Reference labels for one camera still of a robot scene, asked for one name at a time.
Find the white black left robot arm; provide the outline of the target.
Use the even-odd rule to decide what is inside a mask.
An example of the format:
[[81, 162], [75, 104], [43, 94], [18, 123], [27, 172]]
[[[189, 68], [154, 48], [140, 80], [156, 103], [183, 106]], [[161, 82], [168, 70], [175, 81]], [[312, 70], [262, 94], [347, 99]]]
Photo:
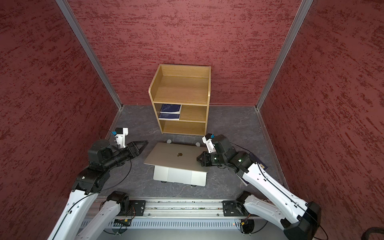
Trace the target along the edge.
[[127, 193], [114, 191], [90, 223], [81, 228], [90, 207], [98, 195], [105, 191], [104, 185], [110, 178], [110, 171], [138, 157], [148, 143], [133, 141], [118, 149], [106, 139], [94, 142], [88, 150], [89, 165], [78, 174], [66, 207], [49, 239], [95, 240], [116, 217], [141, 216], [145, 201], [134, 204]]

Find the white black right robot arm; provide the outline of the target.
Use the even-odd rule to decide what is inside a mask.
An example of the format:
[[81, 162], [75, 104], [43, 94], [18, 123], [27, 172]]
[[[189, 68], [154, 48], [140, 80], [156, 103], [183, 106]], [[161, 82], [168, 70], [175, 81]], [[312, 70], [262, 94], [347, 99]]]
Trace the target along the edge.
[[262, 217], [283, 230], [289, 240], [313, 240], [321, 226], [321, 207], [297, 197], [271, 177], [251, 151], [236, 150], [224, 135], [207, 134], [202, 138], [207, 151], [197, 157], [203, 167], [226, 167], [240, 179], [258, 189], [270, 202], [250, 193], [242, 193], [237, 201], [251, 215]]

